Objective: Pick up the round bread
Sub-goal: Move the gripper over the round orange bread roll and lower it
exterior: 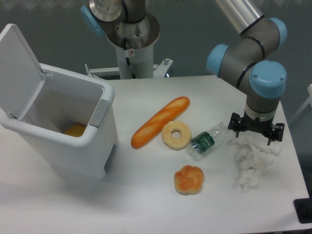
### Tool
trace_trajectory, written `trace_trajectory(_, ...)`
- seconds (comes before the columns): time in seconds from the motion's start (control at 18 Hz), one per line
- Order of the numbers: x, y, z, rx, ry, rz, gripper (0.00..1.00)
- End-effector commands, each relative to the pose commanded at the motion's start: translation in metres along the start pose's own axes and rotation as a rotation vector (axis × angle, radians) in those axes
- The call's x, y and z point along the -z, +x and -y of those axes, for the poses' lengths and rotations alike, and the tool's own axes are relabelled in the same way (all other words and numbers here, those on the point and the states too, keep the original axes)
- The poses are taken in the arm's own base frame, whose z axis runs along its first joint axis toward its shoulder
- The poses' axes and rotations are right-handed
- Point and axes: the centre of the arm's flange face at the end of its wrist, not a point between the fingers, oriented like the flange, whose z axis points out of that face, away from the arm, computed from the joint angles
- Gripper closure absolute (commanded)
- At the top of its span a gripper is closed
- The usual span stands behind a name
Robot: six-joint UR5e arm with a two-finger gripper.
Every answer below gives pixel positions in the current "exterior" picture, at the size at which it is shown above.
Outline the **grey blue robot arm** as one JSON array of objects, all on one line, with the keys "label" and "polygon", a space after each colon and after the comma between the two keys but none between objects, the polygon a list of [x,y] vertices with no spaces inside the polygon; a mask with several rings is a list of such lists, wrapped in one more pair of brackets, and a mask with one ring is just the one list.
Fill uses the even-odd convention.
[{"label": "grey blue robot arm", "polygon": [[[287,73],[266,57],[284,43],[287,28],[279,19],[265,17],[251,0],[219,0],[217,5],[242,37],[234,47],[217,45],[206,62],[212,74],[247,96],[244,115],[233,113],[229,129],[236,134],[257,132],[269,142],[280,142],[285,125],[273,119]],[[143,1],[91,0],[80,13],[95,34],[106,35],[115,46],[121,78],[156,77],[152,55],[159,23],[146,12]]]}]

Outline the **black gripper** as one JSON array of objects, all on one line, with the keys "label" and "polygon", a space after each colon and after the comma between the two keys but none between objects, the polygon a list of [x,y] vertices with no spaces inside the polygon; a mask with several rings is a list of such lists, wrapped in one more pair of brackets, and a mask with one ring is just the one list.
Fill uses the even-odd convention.
[{"label": "black gripper", "polygon": [[268,139],[267,145],[270,146],[271,142],[282,142],[284,134],[284,123],[277,123],[273,125],[273,118],[268,120],[261,120],[259,117],[255,119],[248,116],[245,112],[241,117],[237,113],[232,113],[228,129],[235,132],[235,137],[239,137],[240,132],[251,131],[263,134]]}]

